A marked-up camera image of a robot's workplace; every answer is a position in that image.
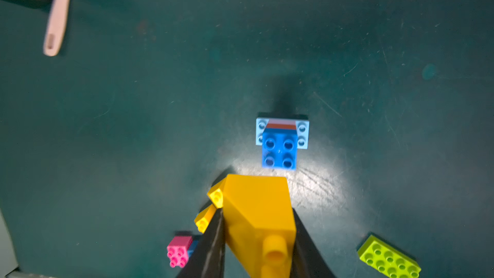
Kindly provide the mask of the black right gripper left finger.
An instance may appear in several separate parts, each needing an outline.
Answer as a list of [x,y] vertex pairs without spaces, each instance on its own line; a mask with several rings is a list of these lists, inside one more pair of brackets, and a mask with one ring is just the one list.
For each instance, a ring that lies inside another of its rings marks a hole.
[[225,219],[223,210],[217,209],[205,233],[178,278],[224,278]]

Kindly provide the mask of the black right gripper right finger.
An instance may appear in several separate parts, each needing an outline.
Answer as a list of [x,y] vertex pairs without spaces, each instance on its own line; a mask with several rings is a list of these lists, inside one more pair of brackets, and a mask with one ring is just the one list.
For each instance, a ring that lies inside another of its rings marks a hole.
[[290,277],[336,278],[293,208],[297,234]]

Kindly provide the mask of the lime green long lego brick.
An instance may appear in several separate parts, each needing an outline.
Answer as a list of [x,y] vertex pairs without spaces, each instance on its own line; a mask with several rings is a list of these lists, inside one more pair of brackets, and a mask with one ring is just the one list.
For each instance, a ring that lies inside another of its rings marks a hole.
[[357,251],[359,259],[390,278],[420,276],[421,267],[411,257],[370,235]]

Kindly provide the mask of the orange lego brick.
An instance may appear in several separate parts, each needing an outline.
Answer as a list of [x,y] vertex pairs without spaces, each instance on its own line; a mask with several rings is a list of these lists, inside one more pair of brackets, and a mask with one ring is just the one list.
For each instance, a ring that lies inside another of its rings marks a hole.
[[295,130],[297,131],[297,127],[295,124],[276,124],[276,123],[268,123],[266,129],[284,129],[284,130]]

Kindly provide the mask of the purple lego brick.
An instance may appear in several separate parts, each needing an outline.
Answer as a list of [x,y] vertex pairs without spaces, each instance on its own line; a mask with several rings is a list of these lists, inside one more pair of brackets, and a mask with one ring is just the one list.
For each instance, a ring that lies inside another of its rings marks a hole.
[[269,124],[278,124],[278,125],[295,125],[296,120],[282,119],[282,118],[270,118],[268,123]]

